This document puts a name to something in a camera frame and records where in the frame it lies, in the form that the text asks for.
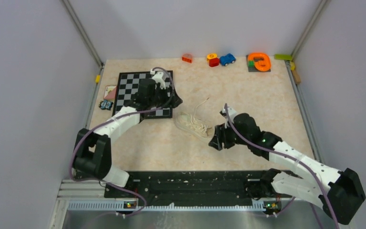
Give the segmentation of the beige lace sneaker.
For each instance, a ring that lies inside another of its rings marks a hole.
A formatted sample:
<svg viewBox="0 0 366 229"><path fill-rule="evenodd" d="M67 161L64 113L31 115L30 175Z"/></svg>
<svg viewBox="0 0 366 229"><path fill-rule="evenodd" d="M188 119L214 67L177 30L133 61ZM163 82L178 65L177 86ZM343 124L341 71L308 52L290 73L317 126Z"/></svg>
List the beige lace sneaker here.
<svg viewBox="0 0 366 229"><path fill-rule="evenodd" d="M196 136L200 140L208 143L214 135L214 128L207 121L196 118L193 114L180 112L174 118L177 128Z"/></svg>

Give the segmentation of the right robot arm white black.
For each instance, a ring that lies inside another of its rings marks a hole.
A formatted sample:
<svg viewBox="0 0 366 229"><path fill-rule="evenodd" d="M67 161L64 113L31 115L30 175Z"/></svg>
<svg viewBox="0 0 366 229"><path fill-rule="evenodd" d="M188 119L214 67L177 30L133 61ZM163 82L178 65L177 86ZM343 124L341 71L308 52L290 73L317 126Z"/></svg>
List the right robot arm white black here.
<svg viewBox="0 0 366 229"><path fill-rule="evenodd" d="M354 170L341 171L297 151L281 137L262 131L247 113L222 109L225 123L215 126L209 146L229 149L246 146L254 155L281 164L291 171L269 169L260 179L267 196L289 195L321 208L336 224L348 225L366 199L360 178Z"/></svg>

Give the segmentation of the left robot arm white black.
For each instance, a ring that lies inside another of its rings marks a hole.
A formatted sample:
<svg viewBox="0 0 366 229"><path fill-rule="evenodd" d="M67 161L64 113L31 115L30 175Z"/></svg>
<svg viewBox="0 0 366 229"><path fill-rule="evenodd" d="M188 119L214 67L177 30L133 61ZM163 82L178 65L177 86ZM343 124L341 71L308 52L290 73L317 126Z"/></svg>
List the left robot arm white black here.
<svg viewBox="0 0 366 229"><path fill-rule="evenodd" d="M182 103L173 80L153 76L140 80L134 93L114 116L92 129L81 129L77 134L70 170L84 172L100 181L115 185L120 196L128 197L134 185L129 173L112 163L112 144L128 129L142 122L147 113L163 108L176 108Z"/></svg>

